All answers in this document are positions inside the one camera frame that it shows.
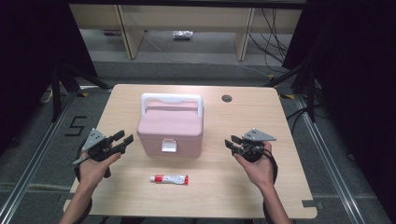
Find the wooden table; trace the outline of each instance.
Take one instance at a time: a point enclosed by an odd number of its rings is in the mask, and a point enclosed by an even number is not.
[[[204,139],[198,158],[149,157],[137,136],[140,95],[200,94],[204,98]],[[233,100],[225,103],[224,94]],[[224,146],[230,135],[257,128],[276,137],[273,153],[279,166],[276,189],[290,218],[314,218],[315,207],[303,207],[312,195],[276,90],[218,86],[117,85],[97,129],[107,136],[124,130],[134,142],[111,165],[92,196],[91,215],[122,217],[263,218],[262,196]],[[154,184],[151,175],[186,174],[188,186]],[[72,192],[76,190],[75,182]]]

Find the box latch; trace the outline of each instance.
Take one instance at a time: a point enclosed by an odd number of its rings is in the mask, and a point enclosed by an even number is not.
[[[174,139],[163,139],[162,152],[176,152],[177,143]]]

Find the forearm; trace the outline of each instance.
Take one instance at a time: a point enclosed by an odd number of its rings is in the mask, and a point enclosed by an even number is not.
[[[268,214],[271,219],[276,224],[288,223],[290,224],[290,220],[288,214],[285,211],[285,208],[282,205],[282,202],[277,195],[276,189],[274,186],[267,187],[259,187],[260,192],[262,193],[262,197],[264,198],[265,206],[267,208]]]
[[[60,224],[70,224],[78,220],[82,216],[88,204],[90,203],[91,196],[95,187],[79,184],[72,201],[67,206],[64,215],[62,216]]]

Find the storage box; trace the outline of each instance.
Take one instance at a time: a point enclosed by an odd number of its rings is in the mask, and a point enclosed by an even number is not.
[[[144,93],[137,126],[149,156],[198,157],[204,135],[204,105],[199,95]]]

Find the red and white tube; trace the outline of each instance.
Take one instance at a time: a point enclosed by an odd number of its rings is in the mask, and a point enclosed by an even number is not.
[[[152,175],[149,180],[157,184],[188,185],[188,175]]]

